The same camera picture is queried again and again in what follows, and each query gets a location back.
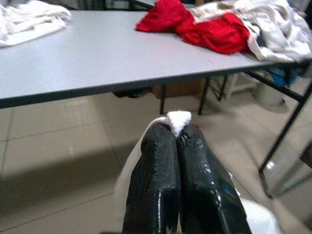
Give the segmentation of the plain white shirt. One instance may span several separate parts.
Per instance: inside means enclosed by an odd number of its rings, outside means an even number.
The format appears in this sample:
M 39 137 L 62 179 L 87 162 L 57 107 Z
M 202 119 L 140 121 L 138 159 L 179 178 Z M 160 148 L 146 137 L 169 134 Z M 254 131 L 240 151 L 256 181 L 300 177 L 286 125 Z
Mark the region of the plain white shirt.
M 173 112 L 169 112 L 164 117 L 158 117 L 154 119 L 147 126 L 142 136 L 140 137 L 139 141 L 136 143 L 135 147 L 130 152 L 122 168 L 122 171 L 117 179 L 116 186 L 115 186 L 116 217 L 117 217 L 117 224 L 118 224 L 119 230 L 121 231 L 121 234 L 122 234 L 124 215 L 126 211 L 126 200 L 127 200 L 128 190 L 130 186 L 131 174 L 140 159 L 140 155 L 141 155 L 140 145 L 142 143 L 145 133 L 153 125 L 157 123 L 162 123 L 170 127 L 170 130 L 172 134 L 174 135 L 175 140 L 177 140 L 177 138 L 179 137 L 184 127 L 191 124 L 191 118 L 192 118 L 192 115 L 190 112 L 173 111 Z M 251 200 L 242 198 L 240 193 L 236 189 L 236 187 L 235 187 L 235 190 L 238 193 L 238 196 L 242 202 L 243 208 L 247 215 L 247 222 L 252 231 L 252 234 L 282 234 L 282 231 L 278 225 L 278 222 L 274 214 L 270 210 L 268 210 L 264 206 L 259 205 Z M 180 208 L 181 208 L 181 197 L 180 197 L 179 211 L 180 211 Z M 180 212 L 178 216 L 177 228 L 181 229 Z

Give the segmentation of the white garment with colour print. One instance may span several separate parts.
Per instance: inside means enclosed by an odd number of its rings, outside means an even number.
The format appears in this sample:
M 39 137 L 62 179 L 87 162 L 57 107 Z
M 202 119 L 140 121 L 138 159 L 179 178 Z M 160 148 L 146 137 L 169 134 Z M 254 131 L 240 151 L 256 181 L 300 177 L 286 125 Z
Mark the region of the white garment with colour print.
M 0 4 L 0 48 L 31 41 L 66 27 L 71 12 L 40 0 L 3 6 Z

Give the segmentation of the red garment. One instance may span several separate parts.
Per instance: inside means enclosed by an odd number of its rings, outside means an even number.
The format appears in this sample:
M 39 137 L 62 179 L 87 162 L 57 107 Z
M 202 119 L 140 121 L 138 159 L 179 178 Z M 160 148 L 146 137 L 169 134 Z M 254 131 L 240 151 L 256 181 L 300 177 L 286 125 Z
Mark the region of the red garment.
M 136 30 L 175 33 L 186 43 L 226 55 L 249 49 L 250 32 L 235 14 L 224 13 L 216 19 L 197 23 L 179 0 L 157 0 L 136 24 Z

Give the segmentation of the white jersey with black numbers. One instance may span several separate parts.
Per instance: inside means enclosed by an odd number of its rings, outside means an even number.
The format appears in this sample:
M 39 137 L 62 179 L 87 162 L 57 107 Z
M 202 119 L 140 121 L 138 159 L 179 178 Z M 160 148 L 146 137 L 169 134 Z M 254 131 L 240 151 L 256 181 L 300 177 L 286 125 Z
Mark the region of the white jersey with black numbers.
M 234 12 L 249 29 L 248 47 L 259 60 L 312 59 L 312 32 L 287 0 L 238 0 Z

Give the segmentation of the cream garment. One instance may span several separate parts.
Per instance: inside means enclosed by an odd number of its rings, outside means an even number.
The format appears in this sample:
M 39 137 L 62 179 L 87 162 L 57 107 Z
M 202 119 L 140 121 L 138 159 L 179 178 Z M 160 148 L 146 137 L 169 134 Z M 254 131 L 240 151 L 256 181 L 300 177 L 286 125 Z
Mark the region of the cream garment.
M 241 20 L 248 10 L 258 6 L 261 1 L 262 0 L 213 1 L 190 8 L 189 11 L 193 15 L 196 23 L 219 18 L 226 13 L 234 14 Z

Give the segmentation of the white bucket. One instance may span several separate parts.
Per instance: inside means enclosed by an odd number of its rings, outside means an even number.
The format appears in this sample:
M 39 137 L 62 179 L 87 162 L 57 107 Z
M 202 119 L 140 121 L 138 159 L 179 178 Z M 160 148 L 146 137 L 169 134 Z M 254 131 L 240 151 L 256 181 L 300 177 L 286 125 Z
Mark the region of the white bucket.
M 253 92 L 253 98 L 263 108 L 270 111 L 287 109 L 284 94 L 264 83 L 259 83 Z

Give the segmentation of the brown cardboard box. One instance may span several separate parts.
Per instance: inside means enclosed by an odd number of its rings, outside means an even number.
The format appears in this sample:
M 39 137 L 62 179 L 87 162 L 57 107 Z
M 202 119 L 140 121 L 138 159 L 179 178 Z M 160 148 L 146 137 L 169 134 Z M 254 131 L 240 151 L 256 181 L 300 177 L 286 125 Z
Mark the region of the brown cardboard box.
M 203 91 L 205 79 L 193 79 L 166 85 L 166 98 L 198 95 Z

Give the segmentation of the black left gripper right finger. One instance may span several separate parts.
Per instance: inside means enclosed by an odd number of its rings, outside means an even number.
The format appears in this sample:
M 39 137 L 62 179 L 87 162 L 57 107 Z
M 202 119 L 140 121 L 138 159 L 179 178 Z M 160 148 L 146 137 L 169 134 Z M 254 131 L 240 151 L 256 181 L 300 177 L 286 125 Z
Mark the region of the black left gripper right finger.
M 183 234 L 252 234 L 232 179 L 201 130 L 190 124 L 176 140 Z

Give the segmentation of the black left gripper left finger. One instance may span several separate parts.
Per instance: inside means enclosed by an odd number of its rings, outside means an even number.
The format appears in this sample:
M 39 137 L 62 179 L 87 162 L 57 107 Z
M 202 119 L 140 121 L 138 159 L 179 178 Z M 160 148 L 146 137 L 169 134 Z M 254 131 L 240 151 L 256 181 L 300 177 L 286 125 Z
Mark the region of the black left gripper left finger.
M 181 197 L 176 140 L 157 123 L 145 133 L 130 180 L 122 234 L 174 234 Z

